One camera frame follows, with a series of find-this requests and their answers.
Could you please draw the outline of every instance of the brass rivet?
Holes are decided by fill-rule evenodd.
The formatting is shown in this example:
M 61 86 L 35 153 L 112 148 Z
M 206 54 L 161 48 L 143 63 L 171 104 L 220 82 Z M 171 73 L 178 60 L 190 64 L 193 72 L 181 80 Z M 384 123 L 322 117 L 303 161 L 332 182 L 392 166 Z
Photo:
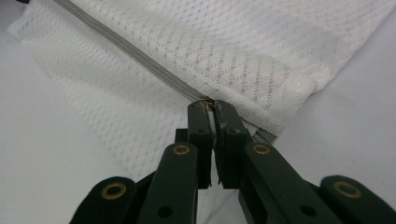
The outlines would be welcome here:
M 265 145 L 256 145 L 253 147 L 253 151 L 260 155 L 267 155 L 271 152 L 270 148 Z
M 358 199 L 361 197 L 361 191 L 346 181 L 337 181 L 332 185 L 332 187 L 337 190 L 338 193 L 348 198 Z
M 106 200 L 115 200 L 126 192 L 126 186 L 122 182 L 113 182 L 106 185 L 101 192 L 102 198 Z
M 174 147 L 174 153 L 179 156 L 183 156 L 190 153 L 190 148 L 186 146 L 177 146 Z

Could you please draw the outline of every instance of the zipper teeth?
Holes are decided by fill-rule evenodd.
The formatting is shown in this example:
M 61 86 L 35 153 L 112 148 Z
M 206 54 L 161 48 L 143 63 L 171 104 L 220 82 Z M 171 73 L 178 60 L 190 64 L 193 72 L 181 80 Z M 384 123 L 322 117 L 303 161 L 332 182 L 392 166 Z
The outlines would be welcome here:
M 154 74 L 156 74 L 163 81 L 172 86 L 175 90 L 181 92 L 183 95 L 188 97 L 193 101 L 197 100 L 210 100 L 206 95 L 201 94 L 196 89 L 190 87 L 187 83 L 182 81 L 180 78 L 173 75 L 166 68 L 162 67 L 160 64 L 152 60 L 147 54 L 142 50 L 135 47 L 129 41 L 124 39 L 122 36 L 118 35 L 114 31 L 110 30 L 104 26 L 101 22 L 94 19 L 92 16 L 88 15 L 81 8 L 76 6 L 74 3 L 68 0 L 54 0 L 58 5 L 72 13 L 79 20 L 83 21 L 85 24 L 90 26 L 94 31 L 104 36 L 106 39 L 111 41 L 113 44 L 118 46 L 127 52 L 130 56 L 137 59 L 147 68 L 149 68 Z

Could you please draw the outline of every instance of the white surface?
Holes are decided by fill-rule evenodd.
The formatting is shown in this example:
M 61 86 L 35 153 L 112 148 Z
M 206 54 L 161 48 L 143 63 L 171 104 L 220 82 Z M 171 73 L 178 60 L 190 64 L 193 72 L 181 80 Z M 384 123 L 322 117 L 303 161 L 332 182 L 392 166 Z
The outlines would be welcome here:
M 324 90 L 311 95 L 275 146 L 306 180 L 346 175 L 396 209 L 396 11 Z M 245 223 L 235 193 L 212 218 Z
M 21 8 L 0 4 L 0 223 L 65 223 L 94 184 L 125 173 L 6 32 Z M 394 36 L 395 12 L 341 74 L 304 103 L 276 147 L 314 184 L 347 175 L 395 208 Z M 243 220 L 233 197 L 211 223 Z
M 8 30 L 97 134 L 110 160 L 134 181 L 155 171 L 175 129 L 187 127 L 191 101 L 56 3 L 31 4 Z M 198 222 L 227 196 L 219 186 L 201 191 Z

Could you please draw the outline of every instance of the zipper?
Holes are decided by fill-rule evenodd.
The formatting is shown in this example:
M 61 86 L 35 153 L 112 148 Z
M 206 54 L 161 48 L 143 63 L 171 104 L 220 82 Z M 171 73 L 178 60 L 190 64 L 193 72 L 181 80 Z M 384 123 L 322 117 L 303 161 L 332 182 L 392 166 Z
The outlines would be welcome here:
M 124 50 L 133 58 L 137 59 L 140 63 L 145 65 L 151 70 L 157 77 L 165 81 L 176 91 L 182 93 L 184 96 L 192 101 L 198 100 L 209 100 L 212 101 L 208 96 L 198 92 L 198 90 L 192 88 L 187 83 L 182 81 L 180 78 L 176 77 L 174 74 L 169 72 L 166 68 L 161 66 L 152 60 L 147 54 L 142 50 L 135 47 L 129 41 L 124 39 L 122 36 L 118 35 L 108 27 L 104 26 L 101 22 L 94 19 L 88 13 L 83 11 L 81 8 L 76 6 L 74 3 L 68 0 L 54 0 L 59 6 L 66 9 L 68 12 L 76 16 L 80 21 L 84 22 L 86 25 L 90 26 L 94 31 L 104 36 L 110 42 L 115 44 L 117 47 Z

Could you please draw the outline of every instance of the white mesh laundry bag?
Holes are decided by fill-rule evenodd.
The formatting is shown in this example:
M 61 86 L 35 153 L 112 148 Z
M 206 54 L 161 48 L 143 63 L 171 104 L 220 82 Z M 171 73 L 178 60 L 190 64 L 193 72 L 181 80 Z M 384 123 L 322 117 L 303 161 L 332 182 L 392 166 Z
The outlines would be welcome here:
M 192 100 L 229 102 L 281 134 L 395 4 L 35 0 L 8 30 L 137 181 L 187 126 Z M 216 184 L 200 192 L 198 222 L 229 194 Z

